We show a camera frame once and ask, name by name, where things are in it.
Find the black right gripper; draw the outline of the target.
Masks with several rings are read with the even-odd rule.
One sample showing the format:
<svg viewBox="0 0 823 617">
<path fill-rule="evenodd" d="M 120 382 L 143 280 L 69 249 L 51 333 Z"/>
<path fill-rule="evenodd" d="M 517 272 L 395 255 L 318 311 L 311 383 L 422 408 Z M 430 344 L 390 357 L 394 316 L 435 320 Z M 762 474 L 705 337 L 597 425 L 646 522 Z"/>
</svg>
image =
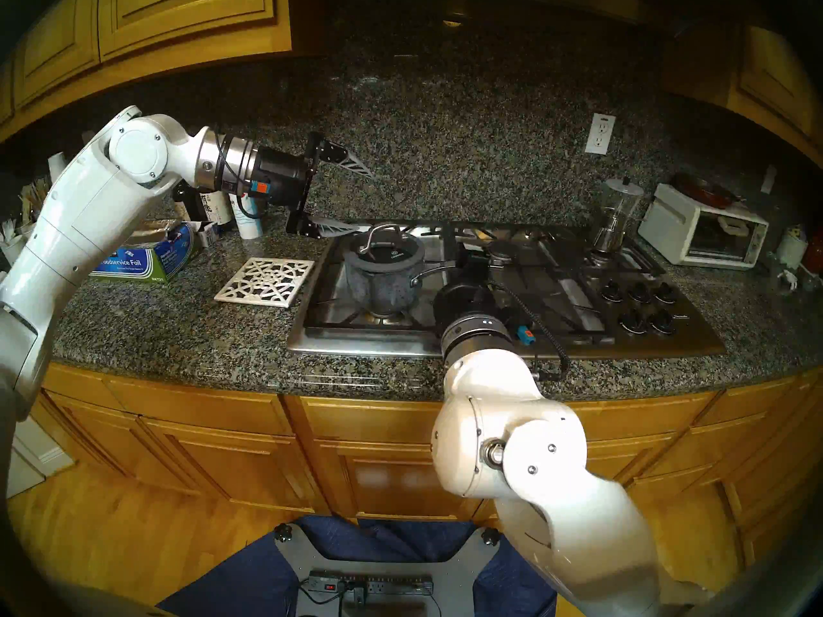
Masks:
<svg viewBox="0 0 823 617">
<path fill-rule="evenodd" d="M 439 338 L 492 335 L 510 338 L 500 318 L 495 296 L 478 282 L 452 282 L 440 289 L 432 302 L 435 332 Z"/>
</svg>

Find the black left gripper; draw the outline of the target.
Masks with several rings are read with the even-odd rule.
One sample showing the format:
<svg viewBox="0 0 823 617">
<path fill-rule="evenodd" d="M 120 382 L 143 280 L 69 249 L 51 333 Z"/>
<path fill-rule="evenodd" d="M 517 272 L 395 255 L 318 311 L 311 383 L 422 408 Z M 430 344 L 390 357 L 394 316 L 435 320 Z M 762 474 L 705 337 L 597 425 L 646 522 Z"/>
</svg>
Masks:
<svg viewBox="0 0 823 617">
<path fill-rule="evenodd" d="M 361 225 L 311 216 L 305 209 L 319 163 L 331 163 L 368 179 L 372 171 L 347 148 L 319 132 L 308 135 L 304 154 L 291 154 L 272 148 L 259 148 L 253 166 L 253 194 L 270 205 L 288 210 L 285 232 L 306 238 L 334 238 L 361 232 Z"/>
</svg>

